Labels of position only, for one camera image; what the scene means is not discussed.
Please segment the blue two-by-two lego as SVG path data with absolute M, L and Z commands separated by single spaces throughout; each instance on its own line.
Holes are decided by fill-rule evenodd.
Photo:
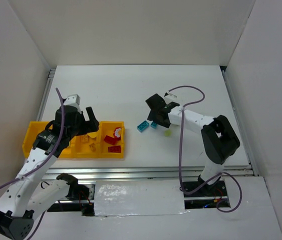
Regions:
M 150 126 L 151 126 L 153 129 L 156 129 L 158 125 L 157 125 L 155 122 L 152 122 Z

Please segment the yellow lego brick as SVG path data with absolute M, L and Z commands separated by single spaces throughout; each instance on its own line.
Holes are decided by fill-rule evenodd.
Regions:
M 88 143 L 89 142 L 89 138 L 88 138 L 87 134 L 81 136 L 81 142 L 82 143 Z

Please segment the red rectangular lego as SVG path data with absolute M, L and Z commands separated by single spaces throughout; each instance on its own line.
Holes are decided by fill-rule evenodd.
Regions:
M 112 146 L 115 146 L 118 141 L 116 138 L 111 137 L 109 135 L 106 135 L 103 140 L 105 143 L 110 144 Z

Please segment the red arched lego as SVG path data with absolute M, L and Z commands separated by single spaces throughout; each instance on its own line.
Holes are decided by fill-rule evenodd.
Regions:
M 113 131 L 113 137 L 115 138 L 115 139 L 120 139 L 121 138 L 121 136 L 122 136 L 122 128 L 121 127 L 116 127 L 115 129 L 114 129 L 114 131 Z

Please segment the yellow rounded lego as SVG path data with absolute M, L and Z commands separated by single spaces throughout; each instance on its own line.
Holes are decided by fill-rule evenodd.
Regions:
M 91 139 L 96 139 L 97 136 L 98 136 L 98 132 L 97 131 L 96 132 L 90 132 L 90 133 L 87 134 L 87 136 Z

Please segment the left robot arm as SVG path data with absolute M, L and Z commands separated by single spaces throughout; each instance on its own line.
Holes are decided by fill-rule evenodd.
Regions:
M 99 129 L 92 107 L 87 107 L 86 111 L 89 120 L 85 120 L 83 113 L 74 106 L 60 107 L 55 119 L 36 136 L 17 177 L 4 184 L 7 189 L 0 197 L 1 235 L 11 240 L 23 240 L 29 236 L 35 219 L 59 199 L 88 199 L 90 189 L 67 173 L 61 173 L 53 183 L 34 195 L 43 176 L 70 141 Z

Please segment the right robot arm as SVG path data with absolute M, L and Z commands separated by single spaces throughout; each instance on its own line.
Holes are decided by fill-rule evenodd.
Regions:
M 171 101 L 167 103 L 157 93 L 149 97 L 146 104 L 150 108 L 148 120 L 169 128 L 170 125 L 180 126 L 178 175 L 181 190 L 186 194 L 193 194 L 193 190 L 186 190 L 182 179 L 182 157 L 184 131 L 201 135 L 203 147 L 208 160 L 198 177 L 197 190 L 208 191 L 220 180 L 226 160 L 234 155 L 240 147 L 240 140 L 228 118 L 224 115 L 217 117 L 202 115 L 186 109 L 185 105 Z

